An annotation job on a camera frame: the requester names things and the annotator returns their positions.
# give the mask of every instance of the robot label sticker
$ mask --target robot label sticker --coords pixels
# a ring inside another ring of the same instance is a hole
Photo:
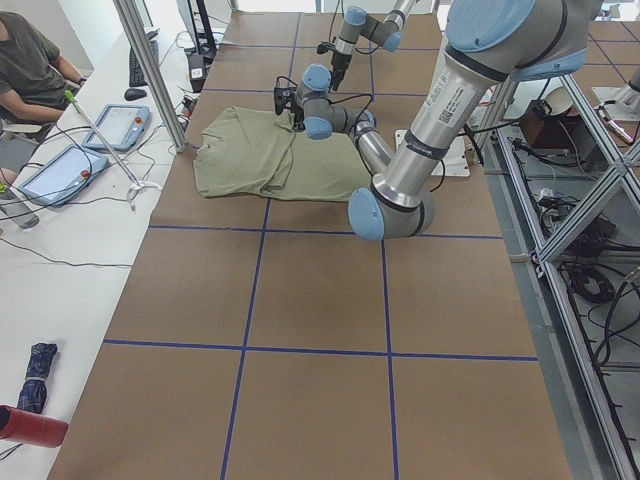
[[[457,87],[438,116],[438,121],[447,126],[456,125],[474,95],[472,88]]]
[[[444,90],[446,86],[447,86],[447,73],[443,72],[442,75],[438,77],[438,81],[433,86],[431,93],[429,93],[429,95],[427,96],[427,101],[425,102],[427,106],[430,107],[431,104],[436,103],[436,101],[438,100],[438,97],[442,93],[442,90]]]

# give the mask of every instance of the computer mouse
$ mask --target computer mouse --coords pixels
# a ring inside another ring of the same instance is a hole
[[[127,88],[124,92],[124,99],[127,101],[137,100],[146,96],[146,90],[142,90],[141,88]]]

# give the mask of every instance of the robotic arm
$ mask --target robotic arm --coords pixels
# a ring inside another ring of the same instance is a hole
[[[344,80],[360,36],[389,52],[394,52],[398,48],[402,40],[400,31],[404,28],[407,16],[418,1],[420,0],[398,0],[393,10],[382,22],[367,14],[360,7],[351,6],[347,9],[340,35],[335,40],[335,44],[322,42],[318,45],[317,50],[321,55],[328,51],[333,52],[331,90],[337,91],[338,86]]]
[[[414,3],[398,2],[406,7],[413,7]],[[321,65],[309,67],[299,91],[280,97],[292,103],[291,109],[300,123],[304,118],[307,134],[312,138],[326,138],[330,128],[352,135],[369,166],[373,174],[370,187],[356,190],[349,201],[349,221],[354,232],[367,240],[409,237],[423,232],[435,215],[434,201],[425,183],[486,90],[508,77],[518,82],[538,80],[580,68],[586,60],[587,31],[594,3],[455,0],[446,29],[449,43],[444,47],[444,67],[395,153],[368,112],[335,109],[328,99],[335,81]],[[376,30],[382,27],[365,30],[368,18],[361,16],[354,21],[345,15],[345,23],[350,27],[343,27],[341,38],[351,46],[340,47],[342,53],[336,47],[334,55],[350,56],[349,48],[353,49],[357,40],[356,31],[358,35],[366,31],[374,38]],[[352,31],[355,23],[359,27]]]

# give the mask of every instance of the tablet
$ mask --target tablet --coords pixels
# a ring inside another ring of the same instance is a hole
[[[115,151],[126,152],[140,139],[149,117],[149,108],[144,105],[106,105],[95,123]],[[107,150],[93,131],[82,141],[82,146],[92,150]]]
[[[64,205],[108,164],[106,155],[71,145],[18,187],[27,199],[44,206]]]

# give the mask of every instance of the person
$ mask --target person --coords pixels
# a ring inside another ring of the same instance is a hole
[[[86,78],[24,17],[0,11],[0,117],[56,122],[68,103],[66,80],[82,86]]]

